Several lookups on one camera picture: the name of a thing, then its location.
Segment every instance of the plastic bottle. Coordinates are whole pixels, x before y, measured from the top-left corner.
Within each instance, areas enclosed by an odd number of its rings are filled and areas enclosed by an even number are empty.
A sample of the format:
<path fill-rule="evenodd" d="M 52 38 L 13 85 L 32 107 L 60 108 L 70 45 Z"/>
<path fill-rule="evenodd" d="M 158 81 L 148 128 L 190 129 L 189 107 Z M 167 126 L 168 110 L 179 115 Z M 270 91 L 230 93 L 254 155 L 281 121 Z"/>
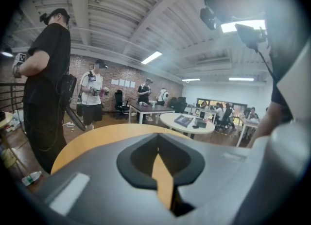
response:
<path fill-rule="evenodd" d="M 30 175 L 24 177 L 21 181 L 23 182 L 25 186 L 28 186 L 32 184 L 33 182 L 35 182 L 36 180 L 38 180 L 41 174 L 42 172 L 30 173 Z"/>

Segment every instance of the wooden table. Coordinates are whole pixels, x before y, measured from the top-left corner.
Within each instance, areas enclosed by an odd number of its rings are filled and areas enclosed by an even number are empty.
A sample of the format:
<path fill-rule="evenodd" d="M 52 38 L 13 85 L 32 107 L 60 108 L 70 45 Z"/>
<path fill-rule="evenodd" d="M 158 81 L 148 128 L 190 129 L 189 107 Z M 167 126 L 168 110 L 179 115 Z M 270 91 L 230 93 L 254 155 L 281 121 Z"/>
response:
<path fill-rule="evenodd" d="M 186 137 L 170 129 L 143 124 L 118 124 L 96 128 L 81 134 L 63 148 L 53 164 L 51 174 L 90 149 L 149 133 L 168 133 Z M 152 178 L 157 180 L 158 197 L 167 208 L 170 208 L 173 178 L 159 155 L 155 159 Z"/>
<path fill-rule="evenodd" d="M 144 114 L 163 114 L 163 113 L 174 113 L 175 110 L 169 107 L 161 106 L 161 105 L 155 105 L 155 107 L 152 107 L 151 105 L 148 106 L 139 106 L 138 104 L 130 104 L 130 113 L 128 116 L 128 122 L 131 123 L 131 114 L 132 111 L 135 110 L 138 113 L 140 113 L 139 117 L 139 124 L 142 124 L 142 118 Z M 158 124 L 159 116 L 156 118 L 156 124 Z"/>
<path fill-rule="evenodd" d="M 180 115 L 183 115 L 185 117 L 193 118 L 192 122 L 188 125 L 188 127 L 184 127 L 182 125 L 179 125 L 175 122 L 175 119 L 177 119 Z M 194 138 L 195 134 L 209 134 L 212 133 L 215 130 L 215 126 L 211 122 L 207 122 L 206 128 L 193 128 L 194 120 L 197 118 L 196 116 L 189 115 L 189 114 L 178 114 L 178 113 L 169 113 L 169 114 L 161 114 L 160 119 L 161 121 L 167 125 L 170 129 L 175 129 L 177 131 L 181 131 L 184 133 L 184 135 L 190 135 L 190 138 Z"/>
<path fill-rule="evenodd" d="M 237 147 L 239 147 L 240 143 L 241 143 L 241 140 L 243 138 L 243 134 L 245 132 L 245 128 L 247 126 L 249 127 L 253 127 L 253 128 L 257 128 L 258 127 L 258 124 L 255 124 L 255 123 L 251 123 L 249 122 L 247 119 L 244 119 L 244 118 L 240 118 L 239 117 L 239 124 L 238 124 L 238 127 L 240 126 L 240 121 L 242 121 L 242 123 L 244 124 L 243 128 L 242 128 L 242 131 L 241 131 L 241 135 L 239 137 L 239 140 L 238 140 L 238 143 L 237 143 Z"/>
<path fill-rule="evenodd" d="M 8 143 L 6 136 L 5 136 L 5 130 L 4 127 L 10 123 L 10 121 L 13 119 L 13 114 L 4 112 L 5 113 L 5 119 L 0 121 L 0 133 L 1 133 L 1 139 L 3 144 L 7 149 L 5 149 L 1 153 L 1 158 L 3 160 L 3 163 L 6 168 L 10 168 L 16 161 L 18 161 L 22 167 L 24 167 L 26 170 L 26 166 L 20 161 L 20 159 L 17 157 L 16 149 L 11 148 L 10 144 Z"/>

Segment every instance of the man in black t-shirt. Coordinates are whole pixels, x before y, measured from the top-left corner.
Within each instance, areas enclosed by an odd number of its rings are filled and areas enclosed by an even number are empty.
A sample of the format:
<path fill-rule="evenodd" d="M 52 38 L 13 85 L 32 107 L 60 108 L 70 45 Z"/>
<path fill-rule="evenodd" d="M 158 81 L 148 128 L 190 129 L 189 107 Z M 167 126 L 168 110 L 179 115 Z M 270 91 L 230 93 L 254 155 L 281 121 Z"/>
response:
<path fill-rule="evenodd" d="M 291 68 L 310 37 L 310 23 L 298 0 L 205 0 L 205 4 L 221 22 L 251 19 L 265 14 L 276 81 L 270 106 L 248 145 L 251 147 L 256 138 L 269 135 L 280 123 L 292 119 L 276 84 Z"/>
<path fill-rule="evenodd" d="M 149 95 L 151 93 L 150 83 L 153 83 L 153 81 L 150 78 L 146 79 L 146 83 L 139 86 L 137 95 L 138 95 L 138 103 L 145 102 L 149 104 Z M 136 114 L 136 120 L 139 122 L 139 113 Z M 146 121 L 146 115 L 144 114 L 142 117 L 142 122 L 145 123 Z"/>
<path fill-rule="evenodd" d="M 13 74 L 28 77 L 23 98 L 25 130 L 37 161 L 50 173 L 66 146 L 59 87 L 69 68 L 70 33 L 65 9 L 56 9 L 48 18 L 48 26 L 28 50 L 30 57 L 14 67 Z"/>

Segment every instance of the fluorescent light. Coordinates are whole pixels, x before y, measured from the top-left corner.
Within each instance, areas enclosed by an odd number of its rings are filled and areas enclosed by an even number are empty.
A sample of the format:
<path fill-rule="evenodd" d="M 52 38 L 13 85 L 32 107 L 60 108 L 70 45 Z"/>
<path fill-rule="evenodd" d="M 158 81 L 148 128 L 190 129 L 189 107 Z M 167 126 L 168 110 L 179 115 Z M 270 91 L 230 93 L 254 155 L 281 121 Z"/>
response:
<path fill-rule="evenodd" d="M 190 81 L 200 81 L 200 79 L 196 78 L 196 79 L 183 79 L 183 82 L 190 82 Z"/>
<path fill-rule="evenodd" d="M 9 57 L 12 57 L 13 55 L 11 53 L 8 53 L 8 52 L 1 52 L 2 55 L 5 55 L 5 56 L 9 56 Z"/>
<path fill-rule="evenodd" d="M 147 64 L 149 62 L 151 62 L 152 60 L 156 59 L 157 57 L 161 56 L 162 53 L 160 52 L 155 52 L 153 53 L 151 56 L 147 57 L 145 60 L 143 60 L 141 63 L 142 64 Z"/>
<path fill-rule="evenodd" d="M 222 27 L 223 33 L 236 32 L 237 29 L 235 28 L 235 24 L 251 26 L 251 27 L 254 27 L 255 30 L 259 30 L 260 27 L 263 30 L 266 30 L 265 22 L 263 19 L 260 19 L 260 20 L 244 20 L 244 21 L 222 24 L 221 27 Z"/>
<path fill-rule="evenodd" d="M 249 81 L 252 82 L 254 78 L 241 78 L 241 77 L 230 77 L 229 81 Z"/>

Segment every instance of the ceiling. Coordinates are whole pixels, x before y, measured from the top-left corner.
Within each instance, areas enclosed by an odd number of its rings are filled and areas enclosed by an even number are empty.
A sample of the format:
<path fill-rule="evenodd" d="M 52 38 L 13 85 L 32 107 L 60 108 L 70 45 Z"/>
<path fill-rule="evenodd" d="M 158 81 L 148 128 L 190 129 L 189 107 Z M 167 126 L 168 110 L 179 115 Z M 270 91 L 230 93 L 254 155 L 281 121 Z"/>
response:
<path fill-rule="evenodd" d="M 259 55 L 246 48 L 236 33 L 223 34 L 219 27 L 210 31 L 200 19 L 203 7 L 203 0 L 23 0 L 2 43 L 14 52 L 26 51 L 44 28 L 39 16 L 65 8 L 71 17 L 74 54 L 176 82 L 200 78 L 201 83 L 221 83 L 232 76 L 247 76 L 264 83 L 268 71 Z M 267 55 L 266 45 L 261 49 Z M 142 65 L 155 51 L 163 55 Z"/>

